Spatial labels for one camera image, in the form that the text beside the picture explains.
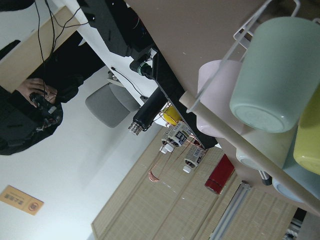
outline wooden board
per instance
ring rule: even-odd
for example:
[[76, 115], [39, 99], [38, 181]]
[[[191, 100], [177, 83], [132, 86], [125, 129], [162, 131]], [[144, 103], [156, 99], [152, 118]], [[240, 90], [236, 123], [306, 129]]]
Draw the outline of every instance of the wooden board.
[[[64, 6], [58, 10], [55, 17], [60, 25], [64, 25], [67, 20], [73, 16], [73, 13]], [[58, 26], [55, 21], [55, 36], [61, 32], [62, 27]], [[67, 26], [79, 24], [74, 17], [68, 22]], [[56, 41], [57, 49], [66, 39], [68, 39], [78, 26], [68, 27]], [[53, 29], [51, 19], [49, 18], [39, 31], [42, 52], [44, 59], [48, 58], [52, 43]], [[30, 74], [32, 74], [42, 64], [41, 51], [38, 40], [38, 31], [35, 30], [28, 39], [19, 43], [8, 55], [0, 61], [0, 85], [8, 92], [13, 92]]]

